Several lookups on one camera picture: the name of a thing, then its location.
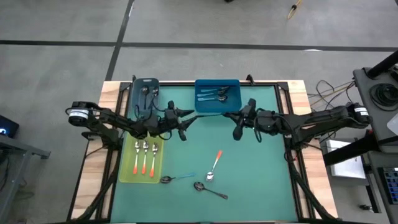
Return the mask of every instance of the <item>blue tray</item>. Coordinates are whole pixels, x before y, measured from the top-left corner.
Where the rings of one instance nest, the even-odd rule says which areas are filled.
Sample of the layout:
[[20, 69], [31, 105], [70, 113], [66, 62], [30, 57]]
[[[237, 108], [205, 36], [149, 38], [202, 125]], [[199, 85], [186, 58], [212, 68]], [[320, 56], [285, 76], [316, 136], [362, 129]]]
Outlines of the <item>blue tray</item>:
[[[198, 101], [197, 95], [202, 93], [200, 90], [221, 88], [229, 86], [224, 94], [227, 100], [220, 102], [218, 100]], [[195, 109], [200, 113], [225, 113], [238, 111], [242, 107], [241, 85], [239, 80], [196, 80], [195, 81]]]

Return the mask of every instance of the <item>yellow tray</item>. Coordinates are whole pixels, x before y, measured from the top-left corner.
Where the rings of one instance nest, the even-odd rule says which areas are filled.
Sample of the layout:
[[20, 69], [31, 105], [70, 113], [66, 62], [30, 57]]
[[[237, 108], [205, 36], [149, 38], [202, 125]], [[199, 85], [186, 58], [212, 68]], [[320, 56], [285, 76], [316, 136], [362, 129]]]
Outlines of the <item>yellow tray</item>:
[[[146, 173], [142, 174], [142, 165], [144, 164], [144, 149], [142, 148], [144, 140], [139, 140], [141, 142], [141, 148], [138, 153], [138, 162], [137, 162], [137, 174], [133, 174], [134, 163], [136, 162], [136, 148], [134, 147], [137, 139], [131, 137], [130, 134], [126, 134], [126, 140], [124, 142], [123, 147], [123, 156], [122, 156], [122, 166], [119, 175], [120, 182], [123, 183], [142, 183], [142, 184], [157, 184], [160, 180], [160, 175], [162, 173], [162, 160], [163, 160], [163, 146], [164, 140], [159, 137], [146, 138], [146, 141], [149, 143], [149, 148], [147, 151], [147, 159], [146, 159]], [[150, 177], [150, 169], [152, 167], [152, 159], [154, 158], [154, 153], [152, 152], [152, 146], [154, 143], [157, 143], [159, 146], [159, 150], [156, 152], [155, 156], [155, 173], [153, 177]]]

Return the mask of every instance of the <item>wooden table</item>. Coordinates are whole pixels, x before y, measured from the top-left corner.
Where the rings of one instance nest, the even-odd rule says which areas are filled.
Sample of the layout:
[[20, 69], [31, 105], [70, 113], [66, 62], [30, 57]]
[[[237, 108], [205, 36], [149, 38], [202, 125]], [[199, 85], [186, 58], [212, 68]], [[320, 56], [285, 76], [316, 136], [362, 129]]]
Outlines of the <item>wooden table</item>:
[[[310, 113], [310, 103], [308, 101], [307, 92], [305, 90], [305, 85], [303, 80], [256, 80], [256, 82], [287, 82], [289, 84], [290, 100], [292, 102], [293, 110], [295, 114], [306, 114]], [[101, 96], [99, 98], [99, 106], [105, 108], [111, 108], [113, 111], [116, 108], [116, 101], [119, 94], [119, 86], [121, 82], [109, 81], [104, 82]], [[285, 96], [285, 92], [280, 90], [281, 96]], [[123, 98], [121, 111], [124, 114], [126, 107], [127, 97]], [[282, 97], [282, 105], [284, 106], [284, 113], [287, 113], [287, 103], [285, 97]], [[319, 146], [318, 140], [312, 140], [310, 143], [315, 146]], [[101, 147], [101, 141], [95, 140], [90, 141], [86, 153], [90, 153], [95, 149]], [[93, 201], [96, 194], [99, 192], [101, 187], [101, 180], [103, 177], [104, 163], [106, 158], [106, 150], [100, 150], [89, 157], [86, 158], [80, 182], [78, 185], [78, 190], [76, 193], [75, 203], [73, 210], [71, 210], [71, 218], [79, 217], [87, 208], [87, 206]], [[303, 151], [303, 159], [305, 164], [305, 170], [307, 173], [309, 186], [320, 201], [320, 203], [326, 208], [326, 210], [337, 217], [337, 211], [335, 207], [335, 202], [333, 200], [333, 195], [330, 188], [330, 183], [328, 180], [328, 175], [326, 173], [325, 164], [323, 162], [322, 152], [318, 149], [308, 147]], [[308, 216], [307, 203], [305, 197], [299, 187], [300, 201], [303, 208], [303, 216]], [[109, 208], [109, 195], [110, 190], [104, 200], [103, 217], [108, 214]]]

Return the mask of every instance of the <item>metal stand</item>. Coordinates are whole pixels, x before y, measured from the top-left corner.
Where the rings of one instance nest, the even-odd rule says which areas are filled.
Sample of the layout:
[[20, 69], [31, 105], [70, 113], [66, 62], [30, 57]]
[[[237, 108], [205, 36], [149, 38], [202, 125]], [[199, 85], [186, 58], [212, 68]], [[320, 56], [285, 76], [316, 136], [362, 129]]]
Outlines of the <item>metal stand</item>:
[[376, 137], [374, 134], [368, 134], [358, 141], [355, 141], [347, 146], [336, 149], [332, 152], [323, 155], [323, 160], [326, 166], [331, 166], [339, 162], [346, 161], [369, 151], [378, 151], [379, 146], [377, 144]]
[[19, 166], [14, 172], [10, 173], [10, 178], [2, 192], [0, 192], [0, 223], [5, 223], [9, 213], [11, 203], [17, 193], [19, 184], [24, 176], [24, 172], [32, 155], [38, 155], [42, 159], [48, 159], [50, 152], [37, 149], [36, 147], [28, 146], [23, 143], [0, 135], [0, 147], [5, 147], [7, 150], [14, 150], [19, 152], [22, 156]]

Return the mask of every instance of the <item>gray floor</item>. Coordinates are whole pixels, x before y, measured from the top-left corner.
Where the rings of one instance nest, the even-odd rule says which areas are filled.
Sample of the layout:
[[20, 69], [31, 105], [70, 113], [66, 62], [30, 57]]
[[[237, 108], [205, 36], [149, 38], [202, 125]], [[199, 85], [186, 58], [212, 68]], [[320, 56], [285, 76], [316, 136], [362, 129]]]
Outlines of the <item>gray floor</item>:
[[[137, 0], [125, 42], [330, 45], [396, 47], [398, 6], [393, 0], [304, 1]], [[0, 40], [116, 41], [127, 0], [0, 0]], [[98, 101], [112, 47], [0, 45], [0, 113], [21, 124], [18, 139], [52, 151], [34, 159], [25, 178], [35, 196], [15, 202], [11, 220], [29, 223], [66, 219], [86, 146], [82, 129], [68, 124], [72, 101]], [[390, 52], [306, 52], [298, 50], [215, 50], [122, 48], [113, 80], [244, 78], [305, 80], [315, 92], [319, 80], [348, 82], [352, 70], [371, 67]], [[360, 101], [358, 92], [349, 91]], [[345, 104], [345, 95], [333, 104]], [[324, 103], [314, 107], [321, 109]], [[341, 137], [363, 130], [343, 129]], [[363, 186], [331, 179], [339, 217], [387, 223], [385, 212], [358, 209], [369, 203]]]

